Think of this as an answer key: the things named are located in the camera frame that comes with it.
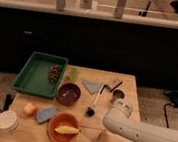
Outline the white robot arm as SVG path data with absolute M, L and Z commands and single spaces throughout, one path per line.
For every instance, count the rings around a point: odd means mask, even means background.
M 178 142 L 178 130 L 136 122 L 130 116 L 133 108 L 121 99 L 116 99 L 103 117 L 104 127 L 133 142 Z

